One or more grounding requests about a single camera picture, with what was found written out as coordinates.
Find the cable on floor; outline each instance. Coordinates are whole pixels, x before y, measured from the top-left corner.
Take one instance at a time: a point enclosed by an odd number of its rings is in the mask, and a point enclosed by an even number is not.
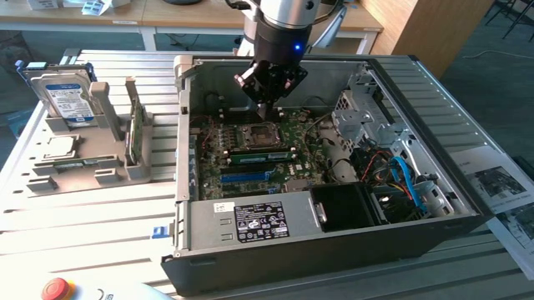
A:
[[[513,53],[508,53],[508,52],[501,52],[501,51],[496,51],[496,50],[486,50],[486,51],[482,51],[482,52],[481,52],[480,54],[477,54],[477,55],[473,55],[473,56],[462,56],[462,58],[478,58],[480,56],[485,55],[486,53],[500,53],[500,54],[516,56],[516,57],[518,57],[518,58],[534,59],[533,56],[518,55],[518,54],[513,54]]]

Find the table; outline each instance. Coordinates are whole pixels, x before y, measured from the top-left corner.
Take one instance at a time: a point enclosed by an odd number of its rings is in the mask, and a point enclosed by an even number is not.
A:
[[[130,112],[124,77],[136,76],[139,97],[155,114],[153,181],[149,184],[18,198],[28,158],[46,129],[39,104],[0,172],[0,268],[31,266],[58,276],[143,282],[177,296],[150,240],[154,226],[175,213],[175,148],[179,105],[173,72],[178,54],[191,52],[82,51],[100,81],[110,83],[118,114]],[[498,145],[421,62],[375,56],[450,152]],[[518,265],[486,226],[444,242],[417,259],[221,292],[195,299],[514,299],[534,294]]]
[[[354,53],[369,54],[382,25],[361,5],[353,5],[337,36],[362,40]],[[245,15],[230,9],[225,0],[205,0],[191,6],[171,5],[163,0],[132,0],[99,17],[83,16],[79,8],[32,11],[26,0],[0,2],[0,30],[139,33],[146,51],[157,51],[157,33],[241,36],[243,26]]]

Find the metal workbench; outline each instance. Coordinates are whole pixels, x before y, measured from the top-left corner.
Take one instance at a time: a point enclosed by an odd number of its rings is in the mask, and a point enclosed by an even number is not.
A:
[[[177,295],[159,262],[151,261],[161,253],[150,236],[153,227],[167,225],[175,213],[179,106],[173,60],[178,54],[82,51],[78,57],[63,59],[94,64],[99,81],[111,85],[110,100],[118,114],[128,113],[131,108],[124,77],[136,76],[142,102],[155,114],[153,181],[26,198],[22,178],[30,172],[32,153],[40,146],[42,131],[47,130],[39,104],[0,173],[4,272],[24,265],[66,278],[91,276],[108,282],[118,278],[143,282]],[[385,56],[379,62],[450,152],[485,144],[501,151],[420,62],[406,56]],[[526,299],[534,297],[534,283],[526,280],[501,243],[482,226],[469,235],[444,242],[418,259],[198,299],[235,295],[254,299]]]

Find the floor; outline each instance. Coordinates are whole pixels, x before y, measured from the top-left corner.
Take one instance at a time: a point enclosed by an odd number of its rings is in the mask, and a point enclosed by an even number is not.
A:
[[[529,43],[533,28],[518,25],[506,40],[501,37],[512,23],[498,16],[489,26],[484,19],[466,42],[454,63],[450,65],[442,83],[457,97],[473,117],[488,130],[496,141],[512,156],[521,155],[534,163],[533,118],[534,101],[534,60],[485,54],[477,59],[465,59],[484,50],[497,50],[533,55],[534,42]],[[38,61],[56,63],[66,48],[142,50],[138,34],[88,32],[24,32],[26,42]],[[189,34],[177,39],[194,51],[231,51],[235,36],[207,36]],[[165,34],[157,37],[161,50],[183,51],[173,46]],[[16,139],[7,127],[6,114],[31,109],[38,99],[16,74],[0,68],[0,167],[10,155]]]

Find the circuit board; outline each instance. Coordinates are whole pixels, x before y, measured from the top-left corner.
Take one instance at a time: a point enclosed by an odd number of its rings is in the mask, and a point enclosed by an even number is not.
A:
[[[214,117],[203,119],[205,122],[197,122],[191,126],[197,128],[195,133],[199,136],[197,147],[199,200],[287,193],[302,190],[303,184],[323,183],[322,173],[313,163],[313,158],[322,156],[322,149],[317,145],[310,145],[309,152],[305,144],[305,131],[314,120],[305,119],[302,111],[286,111],[279,122],[257,124],[226,124]],[[255,154],[229,157],[229,151],[241,153],[251,149]],[[251,171],[263,168],[267,170],[265,172],[269,173],[267,177],[262,175],[261,180],[226,182],[223,180],[226,175],[222,173],[237,163],[234,169]]]

